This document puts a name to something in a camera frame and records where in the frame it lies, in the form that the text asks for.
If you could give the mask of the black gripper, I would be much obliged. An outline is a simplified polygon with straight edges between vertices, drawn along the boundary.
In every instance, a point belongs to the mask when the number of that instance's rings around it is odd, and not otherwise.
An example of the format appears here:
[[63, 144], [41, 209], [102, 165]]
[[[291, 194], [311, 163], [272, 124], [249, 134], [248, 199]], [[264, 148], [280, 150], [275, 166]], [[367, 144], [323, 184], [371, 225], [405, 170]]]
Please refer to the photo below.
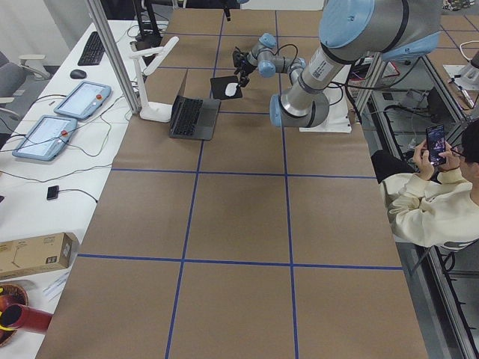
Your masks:
[[[227, 21], [231, 20], [230, 7], [228, 0], [222, 0], [223, 11]], [[255, 71], [255, 65], [248, 60], [248, 53], [242, 52], [237, 46], [232, 53], [233, 63], [235, 66], [234, 74], [239, 74], [238, 87], [245, 88], [250, 82], [249, 74]]]

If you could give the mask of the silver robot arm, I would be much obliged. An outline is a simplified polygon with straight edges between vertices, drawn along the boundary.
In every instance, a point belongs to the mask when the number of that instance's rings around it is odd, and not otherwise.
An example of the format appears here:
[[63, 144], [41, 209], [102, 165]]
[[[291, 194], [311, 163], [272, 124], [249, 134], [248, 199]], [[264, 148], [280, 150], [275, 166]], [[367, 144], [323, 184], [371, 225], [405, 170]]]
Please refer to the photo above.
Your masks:
[[319, 26], [320, 45], [309, 62], [286, 58], [276, 40], [263, 34], [247, 52], [235, 49], [233, 63], [239, 86], [257, 70], [269, 78], [286, 73], [291, 86], [272, 96], [270, 120], [277, 127], [311, 128], [324, 123], [329, 101], [324, 90], [346, 66], [368, 52], [384, 61], [413, 59], [439, 43], [441, 1], [326, 1]]

